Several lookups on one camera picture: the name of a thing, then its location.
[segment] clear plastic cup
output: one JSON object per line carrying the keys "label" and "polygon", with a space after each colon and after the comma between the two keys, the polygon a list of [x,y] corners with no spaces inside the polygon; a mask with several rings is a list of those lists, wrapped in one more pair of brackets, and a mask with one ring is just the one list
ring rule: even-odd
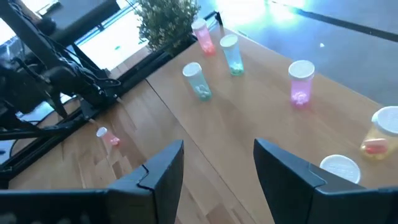
{"label": "clear plastic cup", "polygon": [[112,146],[117,146],[120,142],[120,139],[113,135],[112,132],[108,131],[108,129],[105,127],[98,128],[96,135],[104,142],[109,143]]}
{"label": "clear plastic cup", "polygon": [[298,60],[289,66],[292,81],[290,101],[294,106],[301,107],[310,102],[314,74],[315,66],[307,60]]}
{"label": "clear plastic cup", "polygon": [[211,99],[211,91],[208,86],[205,76],[202,73],[201,66],[197,62],[191,62],[182,70],[183,75],[188,80],[189,84],[196,96],[202,101]]}
{"label": "clear plastic cup", "polygon": [[361,151],[371,159],[381,160],[398,148],[398,106],[381,108],[373,115],[372,123]]}
{"label": "clear plastic cup", "polygon": [[220,45],[223,48],[231,74],[234,76],[242,75],[244,69],[241,53],[239,51],[238,36],[233,34],[226,35],[220,40]]}
{"label": "clear plastic cup", "polygon": [[200,47],[207,55],[214,55],[216,49],[210,38],[209,30],[207,29],[206,20],[197,19],[191,25],[193,32],[198,37]]}

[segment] yellow container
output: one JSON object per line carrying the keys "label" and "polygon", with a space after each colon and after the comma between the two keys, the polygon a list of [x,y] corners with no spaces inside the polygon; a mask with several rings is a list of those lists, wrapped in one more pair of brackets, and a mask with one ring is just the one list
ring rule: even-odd
{"label": "yellow container", "polygon": [[361,151],[372,159],[384,159],[398,149],[398,106],[381,108],[372,117],[372,127]]}

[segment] wooden desk surface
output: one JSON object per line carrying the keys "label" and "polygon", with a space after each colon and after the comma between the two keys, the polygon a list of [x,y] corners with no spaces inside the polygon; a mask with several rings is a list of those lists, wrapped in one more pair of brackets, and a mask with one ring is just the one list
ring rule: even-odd
{"label": "wooden desk surface", "polygon": [[[216,28],[213,42],[229,33]],[[398,154],[372,162],[359,153],[377,103],[317,74],[311,106],[295,110],[289,103],[291,61],[244,37],[239,44],[244,76],[229,74],[219,47],[217,55],[205,57],[196,43],[124,95],[124,105],[97,119],[122,139],[119,147],[105,146],[96,126],[87,124],[14,178],[10,188],[105,187],[172,140],[184,139],[177,223],[273,223],[252,158],[257,137],[314,164],[330,154],[346,155],[360,166],[365,187],[398,185]],[[183,79],[189,62],[202,65],[210,101],[199,101]]]}

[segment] plastic cup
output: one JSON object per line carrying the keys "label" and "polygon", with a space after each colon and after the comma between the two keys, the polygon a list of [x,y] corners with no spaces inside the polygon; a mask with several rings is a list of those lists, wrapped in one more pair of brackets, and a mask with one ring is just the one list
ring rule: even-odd
{"label": "plastic cup", "polygon": [[381,160],[398,149],[398,106],[381,108],[372,123],[360,149],[365,156]]}
{"label": "plastic cup", "polygon": [[223,48],[229,70],[234,76],[243,74],[243,62],[241,53],[239,51],[238,36],[230,34],[224,36],[220,40],[220,45]]}
{"label": "plastic cup", "polygon": [[324,158],[319,165],[322,169],[331,172],[341,178],[358,184],[361,180],[359,166],[350,158],[342,155],[331,155]]}
{"label": "plastic cup", "polygon": [[216,49],[210,38],[209,30],[207,29],[206,20],[197,19],[191,25],[193,32],[198,37],[200,47],[207,55],[214,55]]}
{"label": "plastic cup", "polygon": [[290,101],[294,106],[301,107],[310,102],[314,74],[315,66],[307,60],[298,60],[289,66],[292,81]]}
{"label": "plastic cup", "polygon": [[183,68],[182,73],[188,80],[189,84],[191,84],[193,91],[199,99],[202,101],[211,99],[212,94],[199,63],[189,63]]}
{"label": "plastic cup", "polygon": [[108,129],[105,127],[98,128],[96,135],[104,142],[109,143],[112,146],[117,146],[120,142],[120,139],[113,135],[112,132],[108,131]]}

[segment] blue cup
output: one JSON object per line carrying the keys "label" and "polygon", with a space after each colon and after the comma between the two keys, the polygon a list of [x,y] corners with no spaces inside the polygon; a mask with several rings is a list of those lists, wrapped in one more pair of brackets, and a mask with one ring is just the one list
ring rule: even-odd
{"label": "blue cup", "polygon": [[230,34],[220,40],[231,75],[243,75],[243,62],[239,51],[238,36]]}

